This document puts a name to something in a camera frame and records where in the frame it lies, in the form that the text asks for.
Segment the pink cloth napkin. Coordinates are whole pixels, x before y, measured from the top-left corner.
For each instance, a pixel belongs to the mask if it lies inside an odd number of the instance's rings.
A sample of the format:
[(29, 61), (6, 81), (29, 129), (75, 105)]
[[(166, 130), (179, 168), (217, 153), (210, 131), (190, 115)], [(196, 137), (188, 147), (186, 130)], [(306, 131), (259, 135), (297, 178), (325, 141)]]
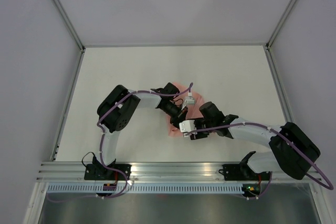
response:
[[(173, 82), (173, 85), (175, 85), (180, 92), (184, 91), (187, 89), (186, 86), (178, 83), (178, 82)], [(173, 99), (174, 103), (181, 107), (183, 102), (184, 102), (184, 98), (187, 96), (187, 93), (182, 94), (177, 96), (176, 98)], [(186, 115), (186, 119), (193, 119), (193, 118), (202, 118), (202, 114), (199, 111), (199, 108), (201, 107), (201, 105), (203, 105), (205, 103), (203, 97), (197, 93), (196, 91), (192, 91), (192, 96), (195, 99), (195, 104), (194, 105), (188, 105), (188, 112)], [(174, 127), (173, 125), (170, 124), (170, 116), (166, 116), (166, 121), (168, 124), (168, 134), (170, 137), (180, 137), (183, 136), (183, 134), (180, 132), (180, 130), (176, 127)]]

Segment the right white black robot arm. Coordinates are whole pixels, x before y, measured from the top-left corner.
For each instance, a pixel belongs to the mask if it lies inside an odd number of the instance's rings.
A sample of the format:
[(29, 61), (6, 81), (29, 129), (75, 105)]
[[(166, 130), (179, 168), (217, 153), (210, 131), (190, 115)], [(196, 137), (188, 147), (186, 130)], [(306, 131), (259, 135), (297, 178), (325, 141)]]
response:
[(240, 161), (239, 172), (245, 179), (252, 179), (263, 172), (282, 171), (293, 179), (301, 180), (321, 155), (313, 141), (292, 122), (283, 126), (265, 126), (237, 115), (224, 115), (212, 102), (204, 103), (200, 113), (202, 117), (190, 122), (192, 140), (216, 133), (268, 148), (261, 153), (251, 151)]

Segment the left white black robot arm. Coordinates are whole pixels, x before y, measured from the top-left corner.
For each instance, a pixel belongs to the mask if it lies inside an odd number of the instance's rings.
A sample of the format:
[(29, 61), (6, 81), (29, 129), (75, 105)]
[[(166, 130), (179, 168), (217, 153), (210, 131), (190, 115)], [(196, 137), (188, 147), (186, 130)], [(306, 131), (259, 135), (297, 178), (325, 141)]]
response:
[(104, 180), (114, 176), (112, 163), (116, 161), (120, 131), (130, 122), (136, 109), (160, 109), (170, 117), (170, 124), (178, 129), (179, 124), (186, 119), (188, 108), (185, 105), (176, 105), (174, 99), (190, 93), (192, 86), (191, 83), (184, 91), (180, 91), (170, 82), (164, 88), (138, 91), (129, 90), (123, 85), (116, 86), (97, 109), (97, 126), (102, 130), (97, 175)]

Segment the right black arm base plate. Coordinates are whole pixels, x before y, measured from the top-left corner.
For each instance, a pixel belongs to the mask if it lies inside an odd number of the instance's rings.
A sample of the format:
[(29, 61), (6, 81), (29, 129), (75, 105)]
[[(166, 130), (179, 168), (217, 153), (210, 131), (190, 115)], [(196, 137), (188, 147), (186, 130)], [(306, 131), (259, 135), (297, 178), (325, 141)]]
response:
[(225, 181), (268, 181), (270, 172), (255, 173), (248, 166), (239, 164), (223, 164), (218, 172)]

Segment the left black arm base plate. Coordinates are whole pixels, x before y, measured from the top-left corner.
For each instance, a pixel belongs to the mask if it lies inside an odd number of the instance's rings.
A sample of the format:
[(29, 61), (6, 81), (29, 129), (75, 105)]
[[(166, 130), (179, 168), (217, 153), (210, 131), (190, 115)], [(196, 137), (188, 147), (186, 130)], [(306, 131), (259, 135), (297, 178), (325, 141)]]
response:
[[(127, 179), (131, 175), (131, 165), (130, 164), (114, 164), (111, 166), (113, 169), (122, 171)], [(117, 180), (125, 181), (125, 177), (114, 170), (106, 169), (101, 165), (88, 164), (85, 170), (84, 180)]]

